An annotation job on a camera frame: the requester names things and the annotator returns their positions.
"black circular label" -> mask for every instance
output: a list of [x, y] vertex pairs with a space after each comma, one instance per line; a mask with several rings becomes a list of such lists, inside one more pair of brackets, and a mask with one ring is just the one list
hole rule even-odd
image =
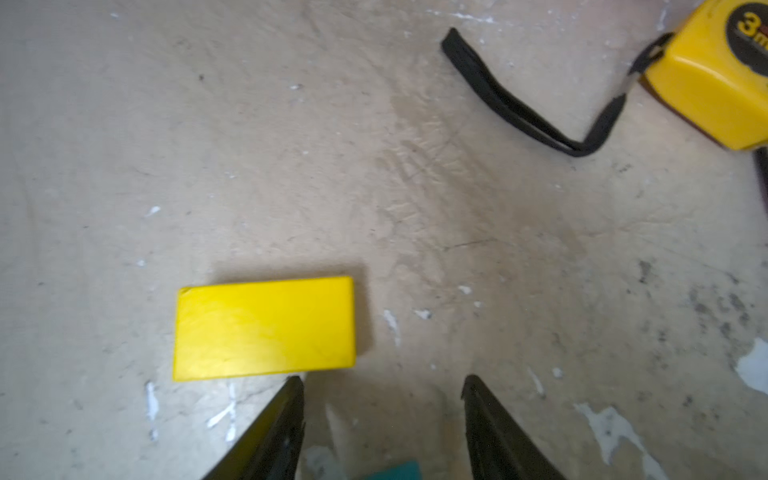
[[736, 58], [768, 77], [768, 5], [745, 3], [737, 7], [728, 17], [725, 37]]

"black wrist strap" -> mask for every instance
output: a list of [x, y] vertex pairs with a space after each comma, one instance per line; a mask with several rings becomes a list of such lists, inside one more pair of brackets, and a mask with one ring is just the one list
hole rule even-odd
[[670, 38], [672, 33], [661, 35], [635, 58], [621, 88], [600, 112], [584, 141], [566, 137], [554, 125], [502, 87], [477, 52], [464, 41], [455, 28], [451, 28], [443, 39], [442, 50], [481, 100], [508, 123], [555, 150], [572, 157], [585, 157], [603, 146], [624, 108], [630, 86], [652, 63], [661, 58], [664, 54], [662, 47]]

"yellow block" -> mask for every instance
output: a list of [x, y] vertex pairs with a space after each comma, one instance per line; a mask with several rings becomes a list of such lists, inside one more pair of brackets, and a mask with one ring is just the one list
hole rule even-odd
[[768, 2], [707, 0], [645, 77], [663, 101], [728, 148], [768, 141]]
[[176, 381], [354, 365], [348, 276], [179, 290]]

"teal object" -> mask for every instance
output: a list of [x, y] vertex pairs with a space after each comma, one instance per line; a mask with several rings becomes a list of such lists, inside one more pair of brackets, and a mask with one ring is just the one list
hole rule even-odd
[[419, 470], [418, 462], [411, 461], [384, 472], [374, 473], [366, 477], [366, 480], [422, 480], [422, 471]]

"worn table surface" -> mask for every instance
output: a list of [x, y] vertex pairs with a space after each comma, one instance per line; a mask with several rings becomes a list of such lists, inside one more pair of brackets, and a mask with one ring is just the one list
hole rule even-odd
[[439, 50], [460, 28], [578, 137], [692, 8], [3, 2], [0, 478], [201, 477], [282, 378], [235, 379], [237, 415], [206, 428], [229, 387], [171, 381], [177, 289], [336, 273], [358, 365], [308, 376], [306, 445], [353, 478], [410, 458], [467, 478], [470, 372], [568, 478], [768, 476], [768, 396], [735, 370], [768, 313], [749, 155], [635, 88], [569, 159]]

